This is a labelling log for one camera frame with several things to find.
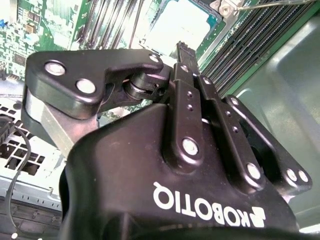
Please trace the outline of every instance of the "robotiq logo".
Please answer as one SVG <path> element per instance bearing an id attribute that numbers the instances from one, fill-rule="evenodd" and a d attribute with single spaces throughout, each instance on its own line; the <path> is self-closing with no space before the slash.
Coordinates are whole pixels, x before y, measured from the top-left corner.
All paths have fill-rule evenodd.
<path id="1" fill-rule="evenodd" d="M 175 206 L 175 211 L 179 214 L 188 215 L 190 217 L 196 217 L 210 221 L 214 219 L 218 224 L 234 227 L 253 227 L 263 228 L 265 226 L 264 220 L 266 220 L 265 211 L 261 207 L 252 207 L 252 213 L 247 213 L 246 211 L 241 211 L 239 209 L 234 209 L 230 206 L 222 207 L 219 203 L 210 204 L 207 200 L 203 198 L 197 198 L 194 201 L 194 208 L 191 206 L 190 195 L 185 194 L 185 208 L 182 208 L 179 191 L 175 191 L 174 194 L 165 186 L 161 186 L 158 182 L 154 182 L 153 185 L 156 187 L 153 192 L 153 199 L 155 204 L 164 210 L 169 210 Z M 168 197 L 167 202 L 162 202 L 159 198 L 160 193 L 166 194 Z M 207 210 L 202 207 L 200 210 L 200 205 L 204 205 Z"/>

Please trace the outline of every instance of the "connector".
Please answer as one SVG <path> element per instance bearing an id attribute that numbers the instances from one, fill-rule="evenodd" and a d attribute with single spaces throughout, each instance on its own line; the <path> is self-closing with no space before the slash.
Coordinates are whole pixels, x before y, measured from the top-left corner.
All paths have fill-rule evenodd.
<path id="1" fill-rule="evenodd" d="M 0 118 L 0 146 L 15 131 L 15 125 L 10 120 Z"/>

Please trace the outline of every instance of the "silver screw head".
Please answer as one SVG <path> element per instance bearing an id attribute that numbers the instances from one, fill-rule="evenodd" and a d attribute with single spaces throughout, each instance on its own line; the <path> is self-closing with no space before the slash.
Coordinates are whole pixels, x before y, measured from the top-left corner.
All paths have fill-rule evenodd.
<path id="1" fill-rule="evenodd" d="M 150 58 L 152 61 L 156 62 L 156 63 L 160 62 L 158 56 L 155 55 L 155 54 L 150 54 L 150 55 L 149 55 L 149 58 Z"/>
<path id="2" fill-rule="evenodd" d="M 234 105 L 238 105 L 239 102 L 237 99 L 235 99 L 234 97 L 231 98 L 231 102 L 234 104 Z"/>
<path id="3" fill-rule="evenodd" d="M 299 176 L 300 176 L 300 178 L 302 179 L 302 181 L 304 181 L 304 182 L 308 182 L 309 181 L 309 179 L 308 179 L 308 177 L 307 177 L 307 175 L 305 174 L 305 172 L 304 171 L 299 171 Z"/>
<path id="4" fill-rule="evenodd" d="M 181 68 L 182 68 L 182 70 L 185 71 L 186 73 L 189 72 L 189 69 L 188 69 L 188 67 L 187 67 L 186 65 L 181 65 Z"/>
<path id="5" fill-rule="evenodd" d="M 196 142 L 190 138 L 184 138 L 182 140 L 182 146 L 186 153 L 192 156 L 196 155 L 199 151 Z"/>
<path id="6" fill-rule="evenodd" d="M 11 235 L 11 239 L 17 239 L 17 237 L 18 237 L 18 233 L 16 232 Z"/>
<path id="7" fill-rule="evenodd" d="M 229 7 L 227 7 L 227 6 L 225 6 L 225 7 L 222 9 L 222 11 L 223 11 L 223 15 L 224 15 L 224 16 L 226 16 L 226 15 L 228 15 L 228 14 L 229 14 L 229 12 L 230 12 L 230 8 L 229 8 Z"/>
<path id="8" fill-rule="evenodd" d="M 286 170 L 286 174 L 288 175 L 288 177 L 289 177 L 292 181 L 296 182 L 296 181 L 298 180 L 297 175 L 295 174 L 295 172 L 294 172 L 292 169 L 288 168 L 288 169 Z"/>
<path id="9" fill-rule="evenodd" d="M 248 163 L 246 165 L 246 168 L 248 169 L 248 172 L 251 175 L 251 177 L 253 177 L 254 179 L 261 178 L 261 173 L 256 165 L 254 165 L 253 163 Z"/>
<path id="10" fill-rule="evenodd" d="M 61 76 L 63 74 L 66 73 L 66 69 L 64 66 L 62 66 L 60 63 L 58 62 L 54 62 L 54 61 L 51 61 L 51 62 L 47 62 L 45 65 L 44 65 L 44 69 L 52 74 L 52 75 L 55 75 L 55 76 Z"/>
<path id="11" fill-rule="evenodd" d="M 82 78 L 76 82 L 76 87 L 85 94 L 92 94 L 96 91 L 94 83 L 88 79 Z"/>
<path id="12" fill-rule="evenodd" d="M 211 84 L 211 81 L 206 76 L 203 78 L 203 81 L 205 82 L 205 84 Z"/>

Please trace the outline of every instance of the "motherboard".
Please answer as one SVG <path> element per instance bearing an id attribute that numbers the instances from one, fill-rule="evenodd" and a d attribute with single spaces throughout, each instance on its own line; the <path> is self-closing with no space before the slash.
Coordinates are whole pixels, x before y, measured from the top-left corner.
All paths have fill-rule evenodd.
<path id="1" fill-rule="evenodd" d="M 23 81 L 26 59 L 38 51 L 145 48 L 172 65 L 176 44 L 184 42 L 196 50 L 201 73 L 223 95 L 263 64 L 278 41 L 288 39 L 284 33 L 292 35 L 320 9 L 312 1 L 238 10 L 271 2 L 2 0 L 0 79 Z"/>
<path id="2" fill-rule="evenodd" d="M 71 49 L 89 8 L 82 0 L 19 0 L 17 19 L 0 26 L 2 80 L 5 75 L 23 80 L 26 59 L 34 52 Z"/>

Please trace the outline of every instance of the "black cable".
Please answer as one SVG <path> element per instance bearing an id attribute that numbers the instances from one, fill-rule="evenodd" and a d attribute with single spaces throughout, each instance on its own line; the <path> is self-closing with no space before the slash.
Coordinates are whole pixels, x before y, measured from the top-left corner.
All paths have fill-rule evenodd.
<path id="1" fill-rule="evenodd" d="M 21 162 L 15 176 L 13 177 L 8 190 L 6 191 L 6 195 L 5 195 L 5 199 L 4 199 L 4 205 L 6 208 L 6 214 L 8 215 L 12 225 L 14 226 L 14 228 L 16 229 L 16 233 L 18 234 L 18 237 L 24 237 L 24 238 L 30 238 L 30 239 L 48 239 L 48 238 L 57 238 L 56 235 L 51 235 L 51 234 L 41 234 L 41 233 L 33 233 L 33 232 L 26 232 L 21 230 L 15 223 L 13 215 L 12 215 L 12 211 L 11 211 L 11 199 L 12 199 L 12 195 L 13 195 L 13 191 L 14 191 L 14 187 L 15 184 L 17 182 L 17 179 L 20 175 L 20 172 L 22 171 L 22 169 L 25 167 L 26 163 L 28 162 L 30 156 L 31 156 L 31 145 L 30 145 L 30 141 L 27 138 L 27 136 L 24 134 L 24 132 L 22 130 L 20 130 L 17 126 L 14 126 L 15 131 L 17 131 L 21 137 L 23 138 L 23 140 L 25 141 L 25 145 L 26 145 L 26 155 L 23 159 L 23 161 Z"/>

